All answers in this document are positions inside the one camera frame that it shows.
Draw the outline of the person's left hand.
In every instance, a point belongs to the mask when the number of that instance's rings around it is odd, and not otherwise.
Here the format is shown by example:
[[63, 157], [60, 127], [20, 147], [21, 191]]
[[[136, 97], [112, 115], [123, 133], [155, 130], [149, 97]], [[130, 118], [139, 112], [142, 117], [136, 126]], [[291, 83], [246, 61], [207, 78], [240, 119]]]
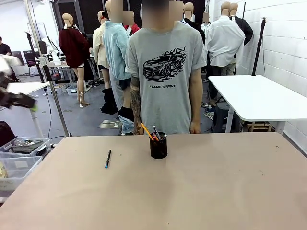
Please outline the person's left hand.
[[190, 123], [190, 133], [191, 134], [200, 134], [201, 133], [201, 127], [199, 121], [191, 121]]

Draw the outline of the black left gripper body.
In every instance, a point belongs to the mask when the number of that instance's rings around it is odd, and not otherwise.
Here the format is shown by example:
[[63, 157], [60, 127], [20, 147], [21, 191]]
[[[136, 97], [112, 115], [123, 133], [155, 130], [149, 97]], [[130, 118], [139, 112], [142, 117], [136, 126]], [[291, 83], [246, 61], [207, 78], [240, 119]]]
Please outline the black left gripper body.
[[27, 96], [25, 94], [15, 94], [11, 92], [0, 93], [0, 105], [2, 107], [10, 108], [11, 106], [19, 106], [28, 108], [29, 105], [26, 103]]

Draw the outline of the person's right hand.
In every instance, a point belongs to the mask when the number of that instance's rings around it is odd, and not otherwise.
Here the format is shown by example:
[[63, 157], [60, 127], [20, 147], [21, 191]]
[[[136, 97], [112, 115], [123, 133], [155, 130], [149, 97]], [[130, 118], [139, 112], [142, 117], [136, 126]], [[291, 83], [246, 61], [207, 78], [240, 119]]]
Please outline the person's right hand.
[[144, 134], [143, 127], [141, 126], [141, 121], [135, 121], [134, 122], [133, 134], [134, 135], [143, 135]]

